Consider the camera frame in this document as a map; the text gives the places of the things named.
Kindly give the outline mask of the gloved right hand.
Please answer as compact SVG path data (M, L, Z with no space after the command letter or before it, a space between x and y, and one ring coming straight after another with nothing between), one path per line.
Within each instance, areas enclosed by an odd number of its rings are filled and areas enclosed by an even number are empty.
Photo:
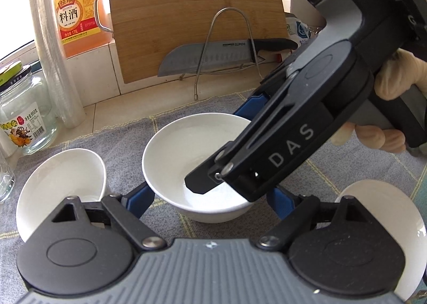
M426 62L411 52L399 49L382 66L375 78L375 93L383 100L393 100L416 85L426 94ZM359 142L369 149L380 149L390 153L404 152L405 136L403 132L390 129L382 130L377 126L358 126L346 122L331 138L336 146L345 144L356 134Z

